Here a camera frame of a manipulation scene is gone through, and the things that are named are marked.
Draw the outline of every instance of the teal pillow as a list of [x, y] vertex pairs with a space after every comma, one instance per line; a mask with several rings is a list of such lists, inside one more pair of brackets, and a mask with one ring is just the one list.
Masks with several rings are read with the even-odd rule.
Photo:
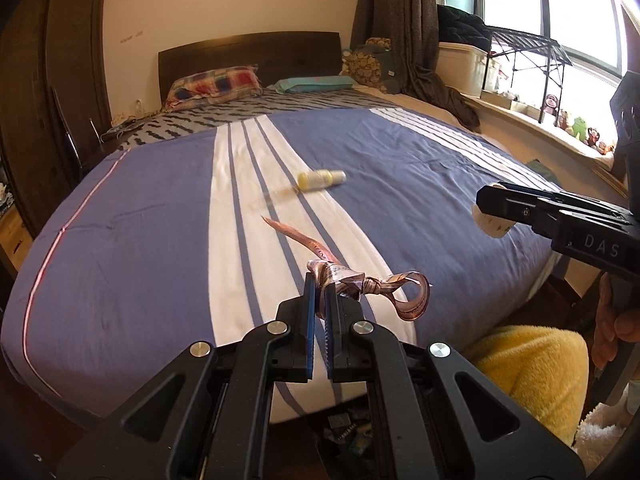
[[321, 77], [290, 77], [281, 79], [267, 88], [278, 94], [302, 94], [306, 92], [327, 92], [329, 90], [345, 90], [357, 84], [348, 75], [328, 75]]

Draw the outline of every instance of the toy figure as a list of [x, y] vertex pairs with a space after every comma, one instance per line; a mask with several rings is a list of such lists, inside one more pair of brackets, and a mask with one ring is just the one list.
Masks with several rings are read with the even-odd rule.
[[580, 140], [580, 142], [584, 142], [587, 139], [587, 121], [585, 121], [582, 117], [576, 117], [574, 121], [574, 134], [576, 139]]
[[560, 115], [558, 116], [558, 128], [562, 128], [566, 131], [569, 127], [569, 112], [566, 110], [560, 110]]
[[600, 134], [595, 128], [587, 128], [587, 145], [594, 148], [600, 140]]
[[558, 110], [558, 98], [553, 94], [547, 94], [545, 97], [545, 107], [543, 108], [543, 112], [554, 116], [556, 114], [556, 110]]

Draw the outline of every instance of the green toy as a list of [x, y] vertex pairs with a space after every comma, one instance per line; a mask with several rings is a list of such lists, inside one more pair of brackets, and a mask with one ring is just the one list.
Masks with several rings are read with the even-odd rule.
[[587, 121], [582, 117], [576, 117], [572, 128], [576, 139], [580, 140], [580, 142], [587, 140]]

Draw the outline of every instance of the white fluffy fabric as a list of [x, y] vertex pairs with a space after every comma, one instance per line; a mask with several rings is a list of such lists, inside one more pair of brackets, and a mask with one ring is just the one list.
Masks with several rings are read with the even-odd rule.
[[587, 475], [597, 468], [625, 432], [618, 421], [626, 411], [626, 389], [615, 406], [598, 404], [580, 423], [574, 451], [582, 459]]

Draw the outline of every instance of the metal rack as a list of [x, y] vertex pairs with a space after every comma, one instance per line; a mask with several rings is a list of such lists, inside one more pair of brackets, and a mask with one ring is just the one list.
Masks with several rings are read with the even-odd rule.
[[[484, 68], [484, 79], [482, 80], [482, 90], [486, 85], [486, 77], [489, 72], [490, 60], [497, 57], [506, 57], [511, 61], [510, 55], [513, 54], [513, 75], [511, 76], [511, 86], [513, 87], [513, 78], [515, 73], [520, 70], [529, 70], [531, 68], [539, 68], [546, 74], [545, 78], [545, 90], [542, 94], [542, 106], [540, 107], [540, 116], [538, 122], [542, 124], [544, 117], [544, 108], [546, 100], [546, 92], [549, 86], [549, 80], [553, 81], [560, 89], [560, 95], [558, 96], [558, 106], [556, 109], [554, 124], [558, 124], [558, 115], [560, 113], [560, 103], [562, 101], [562, 86], [564, 86], [564, 67], [566, 65], [573, 66], [571, 59], [565, 52], [562, 45], [556, 40], [551, 38], [545, 38], [537, 34], [531, 34], [530, 32], [521, 32], [519, 30], [512, 30], [510, 28], [501, 27], [488, 27], [491, 31], [491, 46], [498, 45], [502, 50], [492, 54], [487, 54], [486, 66]], [[522, 54], [528, 59], [533, 66], [527, 68], [516, 69], [516, 58], [518, 54]], [[538, 64], [535, 60], [531, 59], [528, 54], [537, 54], [546, 58], [546, 64]]]

